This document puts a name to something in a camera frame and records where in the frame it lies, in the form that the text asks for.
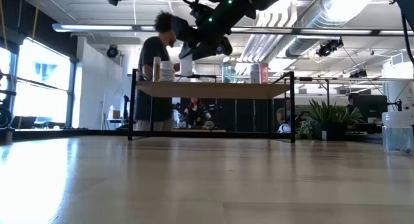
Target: curly hair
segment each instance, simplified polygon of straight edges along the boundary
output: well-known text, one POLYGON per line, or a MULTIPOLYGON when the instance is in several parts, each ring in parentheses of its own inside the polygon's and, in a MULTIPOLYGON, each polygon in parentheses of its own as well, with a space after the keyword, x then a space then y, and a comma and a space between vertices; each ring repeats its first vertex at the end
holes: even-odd
POLYGON ((155 30, 159 33, 170 31, 172 29, 172 26, 171 26, 172 19, 173 19, 172 14, 161 11, 157 15, 157 18, 155 18, 155 30))

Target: white container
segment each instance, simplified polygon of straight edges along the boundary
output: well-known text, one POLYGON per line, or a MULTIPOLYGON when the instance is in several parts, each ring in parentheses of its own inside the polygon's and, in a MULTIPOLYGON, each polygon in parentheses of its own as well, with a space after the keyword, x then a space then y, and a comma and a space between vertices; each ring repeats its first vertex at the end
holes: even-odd
POLYGON ((160 82, 174 82, 175 71, 172 62, 161 62, 160 82))
POLYGON ((180 59, 180 74, 183 76, 193 75, 193 59, 192 54, 180 59))
POLYGON ((382 113, 382 144, 386 153, 411 155, 414 149, 414 133, 410 112, 382 113))
POLYGON ((161 57, 154 56, 153 82, 159 82, 160 81, 160 66, 161 66, 161 57))
POLYGON ((250 83, 251 84, 260 83, 260 68, 258 64, 253 64, 250 66, 250 83))

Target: person seated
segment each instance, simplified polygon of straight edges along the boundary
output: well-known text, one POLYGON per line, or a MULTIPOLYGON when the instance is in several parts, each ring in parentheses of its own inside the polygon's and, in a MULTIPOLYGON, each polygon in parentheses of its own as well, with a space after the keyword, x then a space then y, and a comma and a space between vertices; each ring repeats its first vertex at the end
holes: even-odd
POLYGON ((276 112, 276 120, 278 124, 284 124, 290 122, 290 98, 286 98, 285 100, 285 107, 281 107, 276 112))
POLYGON ((202 128, 204 123, 212 117, 202 105, 200 98, 191 98, 191 102, 184 110, 184 113, 186 114, 186 123, 189 127, 202 128))
POLYGON ((354 98, 358 95, 358 93, 351 93, 348 95, 348 102, 349 104, 347 105, 347 111, 349 114, 351 114, 355 107, 354 107, 354 98))

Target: stacked plastic bins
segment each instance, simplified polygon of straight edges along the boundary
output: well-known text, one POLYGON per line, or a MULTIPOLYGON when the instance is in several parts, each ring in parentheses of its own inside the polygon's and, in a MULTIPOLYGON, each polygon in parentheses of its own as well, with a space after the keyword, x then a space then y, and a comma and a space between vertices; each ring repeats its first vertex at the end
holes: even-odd
POLYGON ((223 83, 235 83, 235 65, 230 62, 221 64, 223 83))
POLYGON ((382 113, 382 144, 384 151, 392 154, 411 155, 414 149, 414 134, 411 113, 395 111, 382 113))

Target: wooden tabletop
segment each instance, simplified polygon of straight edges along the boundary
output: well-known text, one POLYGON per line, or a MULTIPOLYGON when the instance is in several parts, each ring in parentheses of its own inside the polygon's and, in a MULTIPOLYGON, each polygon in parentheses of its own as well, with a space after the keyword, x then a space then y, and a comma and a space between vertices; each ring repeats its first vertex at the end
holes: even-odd
POLYGON ((152 97, 271 99, 289 90, 283 84, 223 84, 203 82, 137 82, 152 97))

